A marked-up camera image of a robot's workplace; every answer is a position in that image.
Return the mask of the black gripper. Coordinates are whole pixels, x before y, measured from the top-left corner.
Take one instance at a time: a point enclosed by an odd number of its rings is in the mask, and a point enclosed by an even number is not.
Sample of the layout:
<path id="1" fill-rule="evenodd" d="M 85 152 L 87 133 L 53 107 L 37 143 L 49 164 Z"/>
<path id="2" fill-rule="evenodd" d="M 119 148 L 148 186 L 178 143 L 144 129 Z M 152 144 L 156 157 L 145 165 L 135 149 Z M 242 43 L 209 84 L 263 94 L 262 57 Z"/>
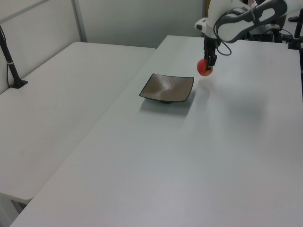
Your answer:
<path id="1" fill-rule="evenodd" d="M 216 63 L 216 49 L 220 46 L 221 41 L 217 38 L 204 37 L 204 59 L 208 61 L 208 69 L 211 70 Z"/>

